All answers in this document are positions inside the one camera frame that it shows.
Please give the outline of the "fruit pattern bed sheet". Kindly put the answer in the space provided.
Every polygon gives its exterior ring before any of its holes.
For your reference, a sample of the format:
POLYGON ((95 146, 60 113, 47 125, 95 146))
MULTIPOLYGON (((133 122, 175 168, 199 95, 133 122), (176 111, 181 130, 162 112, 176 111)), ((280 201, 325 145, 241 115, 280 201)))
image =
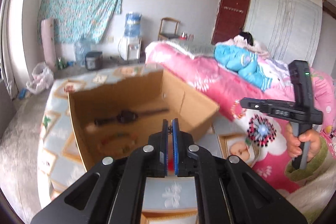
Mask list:
POLYGON ((56 80, 41 129, 38 167, 46 183, 39 184, 39 195, 55 198, 104 157, 128 156, 163 120, 178 118, 181 129, 199 140, 218 112, 218 100, 157 64, 56 80))

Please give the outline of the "brown cardboard box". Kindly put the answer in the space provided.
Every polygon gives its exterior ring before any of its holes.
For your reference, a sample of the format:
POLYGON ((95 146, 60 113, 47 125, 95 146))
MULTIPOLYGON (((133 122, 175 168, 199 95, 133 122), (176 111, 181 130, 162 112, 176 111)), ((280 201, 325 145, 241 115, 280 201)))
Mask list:
POLYGON ((199 140, 219 105, 168 70, 126 77, 114 84, 70 93, 73 132, 86 170, 106 156, 121 159, 147 144, 163 121, 199 140))

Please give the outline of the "blue child jacket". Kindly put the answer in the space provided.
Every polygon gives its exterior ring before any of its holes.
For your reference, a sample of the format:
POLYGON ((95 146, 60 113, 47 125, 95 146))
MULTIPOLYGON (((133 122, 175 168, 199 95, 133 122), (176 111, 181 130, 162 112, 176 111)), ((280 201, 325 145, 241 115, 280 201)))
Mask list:
POLYGON ((219 65, 238 74, 263 92, 271 87, 272 79, 265 75, 264 69, 258 64, 256 53, 237 46, 217 44, 214 58, 219 65))

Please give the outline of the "black wrist watch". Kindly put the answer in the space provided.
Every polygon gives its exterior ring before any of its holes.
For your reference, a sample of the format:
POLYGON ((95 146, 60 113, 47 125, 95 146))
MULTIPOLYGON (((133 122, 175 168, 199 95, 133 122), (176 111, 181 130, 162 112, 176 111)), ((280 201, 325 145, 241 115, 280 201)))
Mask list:
POLYGON ((131 110, 121 110, 116 116, 109 118, 96 118, 93 122, 86 125, 85 130, 88 133, 95 132, 99 127, 111 123, 128 124, 135 122, 138 118, 147 117, 155 114, 166 113, 169 108, 151 109, 142 112, 134 112, 131 110))

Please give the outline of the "white wardrobe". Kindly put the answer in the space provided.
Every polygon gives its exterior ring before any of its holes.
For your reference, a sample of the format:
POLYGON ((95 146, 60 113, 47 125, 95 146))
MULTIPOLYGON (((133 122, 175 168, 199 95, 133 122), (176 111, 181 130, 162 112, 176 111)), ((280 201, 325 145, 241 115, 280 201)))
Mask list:
POLYGON ((251 0, 244 25, 270 57, 312 64, 322 26, 323 0, 251 0))

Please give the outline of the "pink floral blanket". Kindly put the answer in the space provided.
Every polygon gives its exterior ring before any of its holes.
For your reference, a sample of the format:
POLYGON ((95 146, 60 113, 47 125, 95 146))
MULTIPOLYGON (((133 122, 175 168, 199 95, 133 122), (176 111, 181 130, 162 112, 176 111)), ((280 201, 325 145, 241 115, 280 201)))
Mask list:
POLYGON ((295 170, 286 151, 284 133, 287 122, 240 106, 244 97, 293 101, 289 73, 281 70, 287 65, 261 61, 263 68, 270 69, 280 79, 280 83, 262 91, 227 70, 214 58, 191 58, 169 43, 152 42, 145 53, 146 63, 161 64, 219 104, 219 112, 237 124, 248 141, 259 147, 260 155, 252 168, 275 189, 292 193, 326 172, 335 177, 335 96, 333 80, 329 75, 310 70, 314 106, 323 112, 323 123, 317 127, 321 135, 321 150, 308 162, 306 169, 295 170))

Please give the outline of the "grey floral pillow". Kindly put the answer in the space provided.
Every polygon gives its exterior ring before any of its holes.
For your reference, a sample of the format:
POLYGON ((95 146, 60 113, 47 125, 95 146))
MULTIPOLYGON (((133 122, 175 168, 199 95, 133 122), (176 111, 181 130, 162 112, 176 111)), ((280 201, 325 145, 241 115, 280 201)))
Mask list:
POLYGON ((164 40, 163 42, 191 59, 196 57, 214 58, 215 46, 212 44, 188 42, 180 39, 164 40))

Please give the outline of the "dark red door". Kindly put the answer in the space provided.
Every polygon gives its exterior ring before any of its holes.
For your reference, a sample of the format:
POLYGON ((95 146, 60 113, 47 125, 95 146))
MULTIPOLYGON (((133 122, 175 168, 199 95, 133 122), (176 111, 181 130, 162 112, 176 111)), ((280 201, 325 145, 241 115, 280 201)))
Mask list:
POLYGON ((238 35, 245 24, 250 0, 220 0, 211 44, 238 35))

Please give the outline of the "black rice cooker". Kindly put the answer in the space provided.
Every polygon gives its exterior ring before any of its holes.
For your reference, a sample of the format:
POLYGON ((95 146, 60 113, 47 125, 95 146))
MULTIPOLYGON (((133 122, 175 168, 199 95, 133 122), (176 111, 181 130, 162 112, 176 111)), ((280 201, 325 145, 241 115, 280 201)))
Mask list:
POLYGON ((97 71, 102 68, 103 55, 101 51, 90 51, 85 55, 85 68, 89 71, 97 71))

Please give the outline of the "white plastic bag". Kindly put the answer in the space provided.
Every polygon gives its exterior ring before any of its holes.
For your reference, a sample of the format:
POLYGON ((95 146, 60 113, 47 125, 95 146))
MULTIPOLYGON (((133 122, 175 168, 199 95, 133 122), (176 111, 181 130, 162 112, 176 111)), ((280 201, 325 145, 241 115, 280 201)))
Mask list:
POLYGON ((33 80, 26 83, 26 89, 32 94, 40 94, 52 87, 54 73, 45 62, 38 63, 32 71, 33 80))

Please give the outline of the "water dispenser with bottle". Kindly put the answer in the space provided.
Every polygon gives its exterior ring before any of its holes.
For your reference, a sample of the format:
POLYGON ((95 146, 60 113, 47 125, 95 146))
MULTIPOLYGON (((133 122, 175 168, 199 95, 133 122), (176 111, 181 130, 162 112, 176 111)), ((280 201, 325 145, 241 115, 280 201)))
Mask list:
POLYGON ((139 60, 141 52, 141 18, 140 13, 127 13, 123 37, 118 44, 118 54, 125 61, 139 60))

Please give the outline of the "wooden chair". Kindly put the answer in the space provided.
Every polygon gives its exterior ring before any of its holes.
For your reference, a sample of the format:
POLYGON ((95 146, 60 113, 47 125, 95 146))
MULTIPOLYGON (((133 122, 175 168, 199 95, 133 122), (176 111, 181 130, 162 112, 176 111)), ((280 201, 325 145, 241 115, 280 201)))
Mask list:
POLYGON ((171 40, 179 38, 179 34, 177 34, 177 32, 180 23, 180 20, 171 17, 162 18, 159 24, 158 40, 171 40))

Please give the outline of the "grey window curtain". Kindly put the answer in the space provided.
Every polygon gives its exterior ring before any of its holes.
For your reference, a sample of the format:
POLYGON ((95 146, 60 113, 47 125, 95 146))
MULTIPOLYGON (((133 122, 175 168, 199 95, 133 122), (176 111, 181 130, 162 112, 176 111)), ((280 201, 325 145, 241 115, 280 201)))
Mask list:
POLYGON ((4 80, 10 99, 13 100, 19 91, 10 56, 9 12, 10 0, 1 0, 1 79, 4 80))

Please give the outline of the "pink rolled mat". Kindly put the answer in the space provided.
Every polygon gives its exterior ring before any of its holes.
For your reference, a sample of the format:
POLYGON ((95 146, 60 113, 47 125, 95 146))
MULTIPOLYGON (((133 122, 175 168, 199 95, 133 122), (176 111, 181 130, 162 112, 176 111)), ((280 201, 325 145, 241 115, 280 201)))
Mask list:
POLYGON ((45 62, 53 72, 56 72, 58 67, 54 41, 54 19, 52 17, 41 21, 41 38, 45 62))

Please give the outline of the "teal floral wall cloth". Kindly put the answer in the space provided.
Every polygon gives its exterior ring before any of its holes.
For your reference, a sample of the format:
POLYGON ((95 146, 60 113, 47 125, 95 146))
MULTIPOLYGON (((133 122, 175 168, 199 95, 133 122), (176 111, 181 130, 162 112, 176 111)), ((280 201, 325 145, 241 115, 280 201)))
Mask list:
POLYGON ((56 44, 74 44, 82 39, 98 44, 121 8, 122 0, 41 0, 38 43, 42 42, 42 20, 53 18, 56 44))

